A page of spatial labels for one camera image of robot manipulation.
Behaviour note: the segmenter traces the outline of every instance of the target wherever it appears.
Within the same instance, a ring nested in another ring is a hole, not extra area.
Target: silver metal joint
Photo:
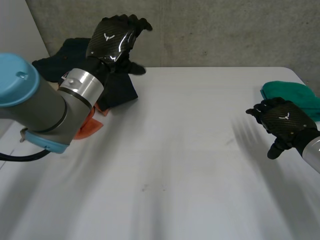
[[[79,68],[72,69],[60,87],[79,94],[86,99],[91,106],[95,105],[104,90],[104,86],[96,77]]]
[[[313,139],[305,146],[302,152],[302,158],[320,173],[320,136]]]

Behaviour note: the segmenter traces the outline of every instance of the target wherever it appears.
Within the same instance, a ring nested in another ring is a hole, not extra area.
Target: dark green cloth
[[[306,85],[296,82],[271,81],[263,85],[261,94],[264,99],[281,97],[292,101],[315,122],[320,121],[320,98]]]

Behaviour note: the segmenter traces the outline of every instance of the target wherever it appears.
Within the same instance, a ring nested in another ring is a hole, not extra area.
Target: orange object
[[[75,140],[85,139],[91,136],[92,134],[96,133],[100,128],[103,127],[103,124],[101,122],[93,119],[94,115],[95,115],[95,108],[93,107],[73,139]]]
[[[99,111],[100,113],[102,113],[104,116],[107,116],[107,114],[108,114],[108,112],[109,112],[109,108],[108,108],[107,110],[105,110],[105,111],[101,111],[101,109],[99,108],[99,106],[98,106],[97,103],[94,105],[94,107],[95,107],[96,109],[98,109],[98,111]]]

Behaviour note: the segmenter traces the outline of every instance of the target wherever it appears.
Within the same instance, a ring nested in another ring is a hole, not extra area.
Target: black cable
[[[10,156],[10,155],[0,153],[0,160],[8,161],[8,162],[31,162],[31,161],[41,159],[44,156],[47,156],[49,153],[51,152],[48,150],[43,150],[29,156]]]

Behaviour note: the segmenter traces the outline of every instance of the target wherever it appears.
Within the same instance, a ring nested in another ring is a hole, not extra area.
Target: logo on robotic hand
[[[287,115],[287,116],[285,116],[285,117],[279,117],[279,119],[287,119],[287,120],[289,120],[289,117],[290,117],[290,112],[288,112],[288,115]]]
[[[108,40],[113,39],[115,37],[115,35],[107,36],[107,34],[105,34],[105,33],[103,35],[104,35],[105,41],[108,41]]]

